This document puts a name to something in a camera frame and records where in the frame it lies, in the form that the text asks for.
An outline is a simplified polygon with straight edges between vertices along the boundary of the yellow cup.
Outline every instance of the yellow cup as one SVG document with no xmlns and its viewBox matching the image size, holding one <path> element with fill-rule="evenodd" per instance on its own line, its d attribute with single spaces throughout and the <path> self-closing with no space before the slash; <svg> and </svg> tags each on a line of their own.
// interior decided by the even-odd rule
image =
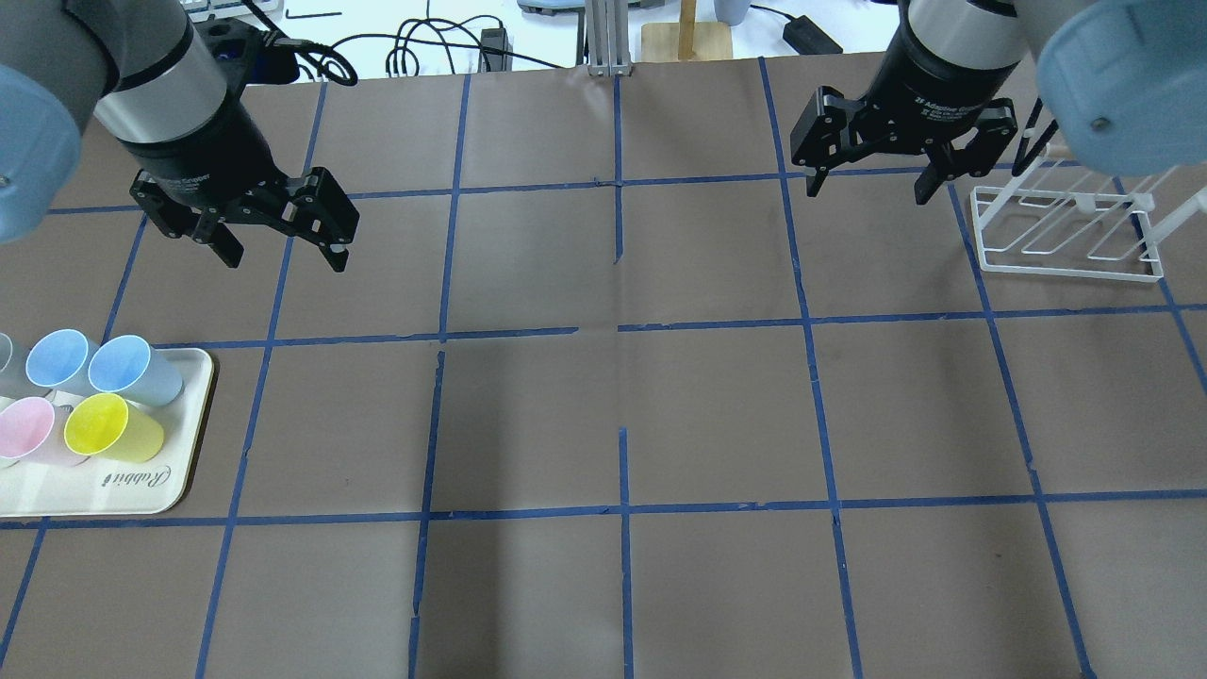
<svg viewBox="0 0 1207 679">
<path fill-rule="evenodd" d="M 163 427 L 117 394 L 88 397 L 68 418 L 68 449 L 81 456 L 144 463 L 163 447 Z"/>
</svg>

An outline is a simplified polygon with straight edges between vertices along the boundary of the grid square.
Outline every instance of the grid square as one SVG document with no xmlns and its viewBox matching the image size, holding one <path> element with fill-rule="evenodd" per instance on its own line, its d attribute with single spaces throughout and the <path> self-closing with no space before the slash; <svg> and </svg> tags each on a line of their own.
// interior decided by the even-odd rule
<svg viewBox="0 0 1207 679">
<path fill-rule="evenodd" d="M 798 327 L 620 336 L 632 502 L 826 498 Z"/>
<path fill-rule="evenodd" d="M 637 677 L 852 675 L 830 515 L 632 517 Z"/>
<path fill-rule="evenodd" d="M 421 509 L 435 375 L 426 343 L 275 349 L 240 514 Z"/>
<path fill-rule="evenodd" d="M 239 473 L 247 420 L 260 382 L 263 350 L 208 350 L 217 364 L 214 398 L 205 417 L 202 447 L 180 502 L 157 519 L 225 517 Z M 112 515 L 95 519 L 129 519 Z"/>
<path fill-rule="evenodd" d="M 407 673 L 415 523 L 244 526 L 206 677 Z"/>
<path fill-rule="evenodd" d="M 1153 191 L 1158 215 L 1164 216 L 1199 189 L 1207 187 L 1207 164 L 1178 168 Z M 1207 216 L 1197 213 L 1161 242 L 1161 262 L 1166 280 L 1179 304 L 1207 303 L 1207 269 L 1202 252 L 1207 251 Z"/>
<path fill-rule="evenodd" d="M 1031 493 L 984 320 L 814 332 L 842 497 Z"/>
<path fill-rule="evenodd" d="M 847 510 L 842 533 L 869 679 L 1080 677 L 1034 507 Z"/>
<path fill-rule="evenodd" d="M 449 345 L 432 508 L 619 502 L 614 335 Z"/>
<path fill-rule="evenodd" d="M 348 269 L 298 251 L 290 259 L 278 336 L 414 334 L 439 329 L 449 198 L 356 200 Z"/>
<path fill-rule="evenodd" d="M 285 238 L 267 226 L 231 224 L 231 230 L 246 247 L 235 269 L 209 247 L 187 238 L 164 238 L 148 223 L 113 334 L 141 334 L 153 344 L 263 339 Z M 293 256 L 321 258 L 301 245 Z"/>
<path fill-rule="evenodd" d="M 792 128 L 800 113 L 809 105 L 809 99 L 822 84 L 829 84 L 841 92 L 847 99 L 862 96 L 876 76 L 884 62 L 882 52 L 862 52 L 852 54 L 810 54 L 807 57 L 775 57 L 766 59 L 766 75 L 775 98 L 776 118 L 780 123 L 779 137 L 783 145 L 785 162 L 792 169 Z M 1016 115 L 1026 119 L 1034 103 L 1036 66 L 1031 57 L 1024 57 L 1010 77 L 998 90 L 997 96 L 1014 100 Z M 966 141 L 960 141 L 962 147 Z M 875 153 L 867 158 L 840 165 L 839 169 L 926 166 L 929 160 L 922 156 L 896 156 Z"/>
<path fill-rule="evenodd" d="M 612 178 L 612 78 L 579 66 L 478 74 L 470 82 L 461 186 Z"/>
<path fill-rule="evenodd" d="M 331 87 L 314 164 L 349 193 L 449 188 L 466 76 Z"/>
<path fill-rule="evenodd" d="M 100 343 L 122 282 L 139 215 L 51 215 L 29 236 L 0 247 L 4 332 L 33 347 L 75 327 Z"/>
<path fill-rule="evenodd" d="M 433 522 L 416 675 L 623 677 L 619 537 L 614 516 Z"/>
<path fill-rule="evenodd" d="M 641 64 L 620 81 L 620 110 L 625 178 L 779 169 L 754 59 Z"/>
<path fill-rule="evenodd" d="M 1170 314 L 998 327 L 1044 491 L 1207 485 L 1207 396 Z"/>
<path fill-rule="evenodd" d="M 816 198 L 794 178 L 791 191 L 815 317 L 980 310 L 960 226 L 941 194 L 915 205 L 898 175 L 832 176 Z"/>
<path fill-rule="evenodd" d="M 7 611 L 17 601 L 36 535 L 36 531 L 0 531 L 0 616 L 5 625 L 8 624 Z"/>
<path fill-rule="evenodd" d="M 1100 679 L 1207 667 L 1207 502 L 1050 505 L 1086 652 Z"/>
<path fill-rule="evenodd" d="M 49 531 L 5 679 L 191 677 L 222 528 Z"/>
<path fill-rule="evenodd" d="M 1057 168 L 1056 170 L 1053 170 L 1053 172 L 1048 175 L 1048 177 L 1038 186 L 1042 188 L 1050 188 L 1053 191 L 1062 191 L 1073 186 L 1084 175 L 1084 172 L 1085 170 L 1083 168 Z M 972 229 L 975 228 L 972 217 L 972 204 L 969 200 L 972 189 L 976 186 L 1002 187 L 1005 186 L 1010 178 L 1010 171 L 1003 169 L 993 170 L 980 178 L 962 176 L 954 182 L 956 186 L 956 195 L 960 199 L 960 210 L 963 212 L 964 223 L 969 229 L 969 238 L 973 238 Z M 1094 186 L 1081 185 L 1083 191 L 1094 191 L 1096 188 L 1097 183 Z M 1107 191 L 1114 193 L 1115 188 L 1113 186 L 1108 186 Z M 943 193 L 944 192 L 940 192 L 940 194 L 935 195 L 934 199 L 941 200 L 944 198 L 949 198 L 946 201 L 950 203 L 950 197 L 944 195 Z M 1024 221 L 1022 215 L 1034 213 L 1038 212 L 1020 211 L 1019 216 L 1014 219 L 1010 219 L 1009 216 L 1007 216 L 1009 221 L 998 223 L 986 230 L 986 242 L 991 246 L 998 247 L 1009 244 L 1013 239 L 1021 235 L 1025 229 L 1028 228 L 1028 224 L 1034 223 L 1033 217 L 1031 217 L 1032 221 Z M 1038 244 L 1053 247 L 1057 244 L 1059 236 L 1071 235 L 1073 228 L 1075 227 L 1057 227 L 1053 230 L 1053 236 L 1042 238 Z M 1090 235 L 1092 234 L 1088 234 L 1074 240 L 1067 247 L 1079 248 L 1081 253 L 1089 252 L 1089 248 L 1094 242 L 1094 240 L 1090 239 Z M 1060 265 L 1061 263 L 1083 265 L 1081 262 L 1072 263 L 1068 258 L 1061 257 L 1060 254 L 1034 256 L 1032 258 L 1025 257 L 1018 252 L 1008 254 L 991 253 L 989 261 L 991 263 L 1010 264 L 1036 263 L 1050 267 Z M 1119 264 L 1116 268 L 1119 270 L 1133 273 L 1142 270 L 1142 267 L 1138 264 Z M 1001 271 L 982 271 L 981 275 L 985 280 L 985 289 L 989 293 L 990 302 L 993 304 L 996 310 L 1089 309 L 1103 306 L 1165 304 L 1165 295 L 1161 293 L 1161 288 L 1151 282 Z"/>
<path fill-rule="evenodd" d="M 130 183 L 139 174 L 139 162 L 95 118 L 81 137 L 80 164 L 71 180 L 51 201 L 52 207 L 101 207 L 133 205 Z"/>
<path fill-rule="evenodd" d="M 290 176 L 302 176 L 307 170 L 305 154 L 310 148 L 321 87 L 319 83 L 292 87 L 250 84 L 240 98 L 256 127 L 263 131 L 276 166 Z M 332 168 L 337 178 L 339 169 Z"/>
<path fill-rule="evenodd" d="M 449 329 L 614 322 L 614 213 L 611 188 L 462 195 Z"/>
<path fill-rule="evenodd" d="M 776 181 L 624 191 L 622 322 L 800 317 Z"/>
</svg>

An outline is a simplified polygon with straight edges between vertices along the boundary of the black cable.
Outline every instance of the black cable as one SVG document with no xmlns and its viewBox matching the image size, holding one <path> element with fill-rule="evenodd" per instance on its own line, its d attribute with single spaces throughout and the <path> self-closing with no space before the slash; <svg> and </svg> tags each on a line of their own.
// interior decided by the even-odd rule
<svg viewBox="0 0 1207 679">
<path fill-rule="evenodd" d="M 400 47 L 403 48 L 403 49 L 409 49 L 410 48 L 412 36 L 415 34 L 416 30 L 419 30 L 419 27 L 426 25 L 427 28 L 430 28 L 430 29 L 432 29 L 432 30 L 436 31 L 436 37 L 438 37 L 441 40 L 439 43 L 444 46 L 444 55 L 449 60 L 449 70 L 455 74 L 456 72 L 456 66 L 453 64 L 453 49 L 449 47 L 449 41 L 444 39 L 444 34 L 436 25 L 435 22 L 437 22 L 437 21 L 443 22 L 444 19 L 407 19 L 407 21 L 402 22 L 401 24 L 398 24 L 398 30 L 395 33 L 393 47 L 395 47 L 395 49 L 398 49 Z M 403 29 L 406 29 L 407 24 L 409 24 L 409 23 L 414 23 L 415 25 L 410 27 L 410 30 L 407 31 L 407 37 L 403 37 L 402 36 L 402 31 L 403 31 Z M 406 60 L 403 60 L 402 65 L 403 65 L 402 71 L 403 71 L 403 74 L 406 74 L 407 72 Z M 397 60 L 396 60 L 395 62 L 395 72 L 397 72 L 397 70 L 398 70 L 398 64 L 397 64 Z M 418 69 L 415 71 L 415 75 L 419 75 Z"/>
<path fill-rule="evenodd" d="M 403 30 L 403 28 L 408 23 L 414 23 L 415 25 L 412 27 L 412 29 L 407 33 L 407 37 L 403 39 L 403 41 L 402 41 L 402 47 L 408 47 L 409 46 L 409 41 L 413 40 L 415 30 L 418 30 L 420 25 L 426 25 L 426 27 L 431 28 L 432 30 L 435 30 L 437 33 L 437 36 L 441 40 L 441 45 L 444 47 L 444 54 L 445 54 L 445 57 L 448 57 L 448 60 L 449 60 L 449 70 L 455 74 L 456 72 L 456 66 L 453 63 L 453 52 L 450 49 L 450 45 L 449 45 L 448 40 L 445 40 L 445 37 L 444 37 L 444 33 L 448 33 L 450 30 L 460 30 L 461 33 L 466 34 L 474 45 L 478 46 L 478 52 L 480 54 L 482 53 L 482 40 L 479 40 L 478 36 L 474 35 L 472 30 L 470 30 L 468 28 L 466 28 L 466 24 L 468 24 L 470 22 L 478 21 L 478 19 L 494 19 L 498 24 L 500 29 L 503 28 L 503 19 L 501 19 L 501 18 L 494 16 L 494 14 L 474 14 L 474 16 L 472 16 L 468 19 L 465 19 L 462 22 L 454 22 L 454 21 L 450 21 L 450 19 L 441 19 L 441 18 L 431 18 L 431 17 L 428 17 L 426 19 L 407 19 L 407 21 L 402 22 L 402 24 L 398 25 L 398 30 L 396 31 L 396 35 L 398 35 L 400 37 L 402 37 L 402 30 Z M 398 41 L 397 40 L 395 41 L 395 47 L 398 47 Z M 490 71 L 490 63 L 485 62 L 485 64 L 486 64 L 486 70 Z M 397 62 L 395 63 L 395 71 L 397 71 Z"/>
<path fill-rule="evenodd" d="M 334 49 L 336 47 L 339 47 L 344 42 L 348 42 L 350 40 L 361 40 L 361 39 L 365 39 L 365 37 L 387 37 L 390 40 L 393 40 L 395 35 L 392 33 L 357 33 L 356 35 L 349 35 L 348 37 L 340 37 L 339 40 L 332 42 L 331 43 L 331 48 Z M 420 40 L 418 37 L 413 37 L 410 41 L 414 42 L 415 45 L 436 45 L 436 46 L 441 46 L 439 42 L 432 42 L 431 40 Z M 459 48 L 462 48 L 462 49 L 478 49 L 477 45 L 461 45 L 461 43 L 457 43 L 457 42 L 449 42 L 448 46 L 449 47 L 459 47 Z M 497 49 L 495 47 L 483 46 L 482 51 L 486 52 L 488 54 L 502 54 L 502 55 L 512 57 L 514 59 L 524 59 L 525 62 L 532 62 L 533 64 L 541 64 L 542 66 L 549 66 L 550 69 L 562 69 L 562 68 L 565 68 L 565 66 L 559 66 L 558 64 L 552 64 L 552 63 L 546 62 L 543 59 L 537 59 L 536 57 L 529 57 L 526 54 L 520 54 L 518 52 L 512 52 L 511 49 Z"/>
<path fill-rule="evenodd" d="M 269 46 L 275 46 L 284 40 L 291 40 L 288 35 L 281 30 L 281 27 L 264 13 L 252 0 L 243 0 L 243 6 L 251 11 L 252 16 L 260 19 L 260 23 L 268 28 L 269 33 Z M 356 75 L 356 69 L 352 68 L 352 63 L 344 58 L 343 54 L 336 52 L 334 47 L 327 47 L 326 45 L 320 45 L 317 42 L 311 42 L 309 40 L 296 40 L 292 43 L 286 45 L 286 48 L 295 54 L 302 57 L 308 64 L 315 68 L 315 71 L 331 80 L 337 84 L 343 84 L 345 87 L 351 87 L 360 82 L 360 77 Z M 313 54 L 320 54 L 322 57 L 330 58 L 332 62 L 339 65 L 343 75 L 337 75 L 331 70 L 321 59 L 316 59 Z"/>
<path fill-rule="evenodd" d="M 764 12 L 774 12 L 776 14 L 780 14 L 781 17 L 787 17 L 789 22 L 797 21 L 797 17 L 793 17 L 792 14 L 789 14 L 788 12 L 785 12 L 782 10 L 776 10 L 775 7 L 765 7 L 763 5 L 751 5 L 751 8 L 752 10 L 763 10 Z"/>
<path fill-rule="evenodd" d="M 385 74 L 386 74 L 386 76 L 389 76 L 389 77 L 397 77 L 397 76 L 403 75 L 403 74 L 398 72 L 398 68 L 397 68 L 398 66 L 398 62 L 397 62 L 396 54 L 395 54 L 396 52 L 402 52 L 402 63 L 403 63 L 403 66 L 407 65 L 407 57 L 408 55 L 412 59 L 414 59 L 415 60 L 415 74 L 419 74 L 419 55 L 415 54 L 414 49 L 410 49 L 408 47 L 406 51 L 403 51 L 402 47 L 395 47 L 393 49 L 390 49 L 389 54 L 385 55 Z M 393 70 L 390 69 L 391 63 L 395 66 Z"/>
</svg>

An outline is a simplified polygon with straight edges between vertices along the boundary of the wooden stand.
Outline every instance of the wooden stand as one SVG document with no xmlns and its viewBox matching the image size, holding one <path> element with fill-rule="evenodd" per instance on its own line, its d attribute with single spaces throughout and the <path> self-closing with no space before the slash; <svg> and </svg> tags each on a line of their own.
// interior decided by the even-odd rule
<svg viewBox="0 0 1207 679">
<path fill-rule="evenodd" d="M 641 27 L 642 62 L 717 62 L 734 58 L 729 27 L 695 21 L 695 0 L 682 0 L 678 23 Z"/>
</svg>

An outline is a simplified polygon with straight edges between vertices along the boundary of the blue cup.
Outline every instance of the blue cup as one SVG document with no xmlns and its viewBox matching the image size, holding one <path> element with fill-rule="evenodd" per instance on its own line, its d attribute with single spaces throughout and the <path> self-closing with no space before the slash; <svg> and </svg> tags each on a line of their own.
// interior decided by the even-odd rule
<svg viewBox="0 0 1207 679">
<path fill-rule="evenodd" d="M 185 387 L 176 367 L 136 334 L 123 334 L 105 343 L 88 367 L 93 390 L 159 408 L 170 404 Z"/>
<path fill-rule="evenodd" d="M 88 382 L 88 363 L 97 349 L 97 344 L 78 329 L 56 329 L 29 351 L 25 377 L 46 390 L 92 397 L 97 391 Z"/>
</svg>

